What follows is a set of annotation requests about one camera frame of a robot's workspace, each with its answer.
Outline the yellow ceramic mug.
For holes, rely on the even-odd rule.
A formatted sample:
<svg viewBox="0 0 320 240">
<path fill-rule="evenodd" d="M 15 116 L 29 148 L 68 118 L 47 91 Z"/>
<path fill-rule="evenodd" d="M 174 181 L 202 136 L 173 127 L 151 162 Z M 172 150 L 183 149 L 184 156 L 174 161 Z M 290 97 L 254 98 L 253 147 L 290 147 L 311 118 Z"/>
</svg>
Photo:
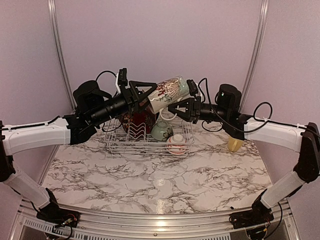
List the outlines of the yellow ceramic mug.
<svg viewBox="0 0 320 240">
<path fill-rule="evenodd" d="M 244 140 L 236 139 L 233 137 L 228 138 L 228 150 L 231 152 L 237 152 L 243 145 Z"/>
</svg>

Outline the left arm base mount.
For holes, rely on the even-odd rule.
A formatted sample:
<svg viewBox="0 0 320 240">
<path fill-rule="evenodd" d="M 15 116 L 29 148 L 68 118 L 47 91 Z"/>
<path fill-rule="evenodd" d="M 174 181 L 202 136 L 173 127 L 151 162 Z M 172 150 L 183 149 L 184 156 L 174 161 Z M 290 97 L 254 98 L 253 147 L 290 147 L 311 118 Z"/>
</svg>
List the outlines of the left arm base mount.
<svg viewBox="0 0 320 240">
<path fill-rule="evenodd" d="M 49 203 L 38 208 L 36 217 L 40 220 L 55 223 L 56 227 L 71 226 L 76 228 L 79 222 L 80 213 L 78 211 L 60 208 L 53 192 L 45 188 L 48 192 Z"/>
</svg>

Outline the red floral plate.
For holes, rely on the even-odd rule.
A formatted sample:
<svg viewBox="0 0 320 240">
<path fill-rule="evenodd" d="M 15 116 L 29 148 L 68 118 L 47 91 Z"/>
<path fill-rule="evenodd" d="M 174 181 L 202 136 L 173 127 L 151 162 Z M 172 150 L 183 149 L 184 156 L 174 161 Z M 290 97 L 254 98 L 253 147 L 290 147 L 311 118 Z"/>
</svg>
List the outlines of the red floral plate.
<svg viewBox="0 0 320 240">
<path fill-rule="evenodd" d="M 144 127 L 145 133 L 150 134 L 156 123 L 156 116 L 148 110 L 133 114 L 125 113 L 120 117 L 122 128 L 126 133 L 134 131 L 134 127 Z"/>
</svg>

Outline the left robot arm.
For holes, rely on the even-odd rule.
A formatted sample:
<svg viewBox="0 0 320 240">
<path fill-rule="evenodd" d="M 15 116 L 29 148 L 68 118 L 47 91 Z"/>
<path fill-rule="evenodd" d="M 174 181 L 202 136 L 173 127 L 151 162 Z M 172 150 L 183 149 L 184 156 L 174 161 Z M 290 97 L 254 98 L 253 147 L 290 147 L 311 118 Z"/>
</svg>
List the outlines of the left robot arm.
<svg viewBox="0 0 320 240">
<path fill-rule="evenodd" d="M 29 125 L 0 126 L 0 181 L 29 199 L 39 214 L 58 223 L 63 219 L 54 194 L 13 164 L 13 155 L 53 145 L 77 145 L 88 141 L 100 125 L 124 113 L 141 112 L 156 83 L 121 80 L 118 95 L 100 89 L 96 80 L 82 83 L 74 92 L 74 114 Z"/>
</svg>

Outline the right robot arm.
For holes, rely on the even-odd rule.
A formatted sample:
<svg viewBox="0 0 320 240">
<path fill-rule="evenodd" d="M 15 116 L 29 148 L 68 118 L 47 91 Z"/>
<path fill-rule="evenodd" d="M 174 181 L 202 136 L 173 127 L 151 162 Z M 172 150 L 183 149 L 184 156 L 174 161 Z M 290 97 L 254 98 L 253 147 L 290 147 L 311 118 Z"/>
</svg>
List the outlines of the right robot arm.
<svg viewBox="0 0 320 240">
<path fill-rule="evenodd" d="M 186 122 L 220 122 L 222 129 L 235 140 L 265 142 L 299 153 L 293 170 L 266 189 L 254 201 L 247 219 L 252 224 L 263 220 L 279 201 L 295 194 L 304 184 L 315 181 L 320 174 L 320 133 L 318 126 L 279 123 L 259 119 L 239 112 L 242 93 L 233 85 L 221 84 L 216 102 L 204 103 L 200 96 L 191 97 L 168 106 L 170 113 Z"/>
</svg>

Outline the tall seashell ceramic mug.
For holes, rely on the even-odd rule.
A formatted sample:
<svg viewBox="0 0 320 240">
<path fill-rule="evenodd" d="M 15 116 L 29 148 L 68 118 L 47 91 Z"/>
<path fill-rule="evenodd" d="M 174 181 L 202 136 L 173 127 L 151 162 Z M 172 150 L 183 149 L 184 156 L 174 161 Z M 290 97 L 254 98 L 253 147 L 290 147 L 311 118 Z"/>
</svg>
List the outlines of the tall seashell ceramic mug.
<svg viewBox="0 0 320 240">
<path fill-rule="evenodd" d="M 162 111 L 170 104 L 179 102 L 189 94 L 189 86 L 182 76 L 176 76 L 157 84 L 157 88 L 149 96 L 150 110 L 153 114 L 159 113 L 164 121 L 172 121 L 177 115 L 171 118 L 163 116 Z"/>
</svg>

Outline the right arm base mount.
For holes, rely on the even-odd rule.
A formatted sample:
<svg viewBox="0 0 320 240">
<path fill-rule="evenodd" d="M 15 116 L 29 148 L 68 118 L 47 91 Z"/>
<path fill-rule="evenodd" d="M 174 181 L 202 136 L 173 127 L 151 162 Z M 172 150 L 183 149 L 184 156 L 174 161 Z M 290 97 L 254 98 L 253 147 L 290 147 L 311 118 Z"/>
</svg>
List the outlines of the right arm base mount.
<svg viewBox="0 0 320 240">
<path fill-rule="evenodd" d="M 234 229 L 246 228 L 258 224 L 268 223 L 274 220 L 272 210 L 264 206 L 261 202 L 263 191 L 253 202 L 250 210 L 231 213 L 229 222 Z"/>
</svg>

